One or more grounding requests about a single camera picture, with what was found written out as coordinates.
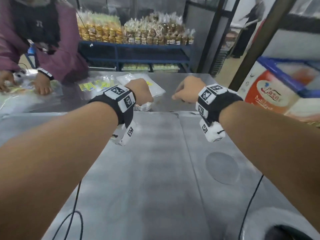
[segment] black apron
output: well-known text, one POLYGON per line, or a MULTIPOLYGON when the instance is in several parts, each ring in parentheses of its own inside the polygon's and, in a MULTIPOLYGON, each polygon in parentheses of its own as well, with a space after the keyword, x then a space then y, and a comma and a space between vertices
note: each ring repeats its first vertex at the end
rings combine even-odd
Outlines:
MULTIPOLYGON (((256 14, 256 10, 258 8, 258 5, 259 4, 256 4, 250 11, 249 13, 249 19, 248 21, 246 22, 249 23, 249 22, 252 22, 254 20, 257 20, 258 19, 258 16, 256 14)), ((251 39, 251 36, 252 34, 254 33, 254 31, 256 30, 256 27, 257 27, 257 23, 255 24, 251 24, 247 27, 247 29, 243 30, 240 34, 240 37, 238 39, 238 42, 237 44, 235 45, 235 48, 232 52, 232 56, 234 58, 240 58, 243 53, 245 52, 248 44, 249 44, 249 41, 251 39)))
POLYGON ((60 41, 59 15, 55 0, 41 7, 29 7, 10 0, 10 11, 15 32, 20 38, 32 41, 44 52, 54 53, 56 49, 53 47, 58 48, 60 41))

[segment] hand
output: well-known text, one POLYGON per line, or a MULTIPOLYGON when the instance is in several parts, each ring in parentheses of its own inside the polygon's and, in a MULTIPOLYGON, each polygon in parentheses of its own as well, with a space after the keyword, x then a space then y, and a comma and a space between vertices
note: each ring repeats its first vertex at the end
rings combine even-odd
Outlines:
POLYGON ((9 89, 5 85, 5 81, 10 81, 13 85, 17 85, 14 80, 14 75, 10 71, 1 71, 0 72, 0 91, 8 92, 9 89))
POLYGON ((142 105, 147 102, 153 102, 153 97, 151 96, 149 86, 143 78, 131 80, 125 85, 127 88, 130 88, 134 95, 136 96, 136 104, 142 105))
POLYGON ((178 86, 176 93, 172 96, 173 100, 182 99, 188 103, 198 101, 198 93, 206 84, 198 77, 187 76, 178 86))
POLYGON ((52 93, 50 79, 41 72, 38 72, 37 76, 35 77, 34 86, 36 91, 41 95, 52 93))

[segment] person in purple shirt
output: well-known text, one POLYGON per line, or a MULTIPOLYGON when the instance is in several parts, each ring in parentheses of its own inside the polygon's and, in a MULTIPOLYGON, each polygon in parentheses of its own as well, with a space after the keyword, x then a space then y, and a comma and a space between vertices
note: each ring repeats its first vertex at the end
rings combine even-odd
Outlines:
POLYGON ((39 61, 35 88, 46 95, 51 80, 73 82, 87 76, 88 65, 78 52, 76 9, 66 0, 0 0, 0 91, 15 84, 20 56, 31 44, 39 61))

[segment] floor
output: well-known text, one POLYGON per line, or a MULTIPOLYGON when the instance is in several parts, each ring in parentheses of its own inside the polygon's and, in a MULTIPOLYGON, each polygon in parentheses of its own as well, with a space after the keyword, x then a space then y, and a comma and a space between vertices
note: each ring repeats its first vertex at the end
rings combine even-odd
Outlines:
POLYGON ((229 86, 245 56, 246 53, 244 53, 244 55, 239 59, 230 57, 224 61, 220 73, 214 77, 218 84, 224 87, 229 86))

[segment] purple sleeve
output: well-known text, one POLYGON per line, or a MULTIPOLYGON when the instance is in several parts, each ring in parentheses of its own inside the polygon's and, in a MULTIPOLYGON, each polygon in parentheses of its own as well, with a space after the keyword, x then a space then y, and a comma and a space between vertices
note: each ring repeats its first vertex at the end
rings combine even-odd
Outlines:
POLYGON ((14 31, 7 0, 0 0, 0 70, 18 71, 20 56, 28 51, 25 43, 14 31))
POLYGON ((40 68, 52 74, 55 80, 61 81, 69 72, 79 69, 80 35, 76 9, 63 1, 57 2, 56 7, 60 26, 59 48, 53 55, 37 50, 37 56, 40 68))

